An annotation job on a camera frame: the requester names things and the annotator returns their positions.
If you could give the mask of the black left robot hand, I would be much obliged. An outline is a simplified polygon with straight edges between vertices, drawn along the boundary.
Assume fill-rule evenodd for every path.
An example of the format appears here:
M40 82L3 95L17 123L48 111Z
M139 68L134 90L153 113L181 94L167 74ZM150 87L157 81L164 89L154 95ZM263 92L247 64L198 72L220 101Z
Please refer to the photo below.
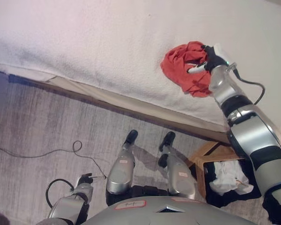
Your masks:
M77 186L83 183L92 184L96 179L101 178L101 176L93 176L92 173L86 173L81 175L78 179Z

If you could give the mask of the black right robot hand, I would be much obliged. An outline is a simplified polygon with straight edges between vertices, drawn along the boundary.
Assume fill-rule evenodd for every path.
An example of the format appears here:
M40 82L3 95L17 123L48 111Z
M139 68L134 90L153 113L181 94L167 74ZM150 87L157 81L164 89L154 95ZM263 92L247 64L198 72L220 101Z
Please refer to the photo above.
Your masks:
M202 45L201 48L207 54L207 59L203 63L189 68L187 70L188 74L196 74L203 71L208 71L211 73L211 71L217 66L229 66L233 63L219 43L215 44L214 46Z

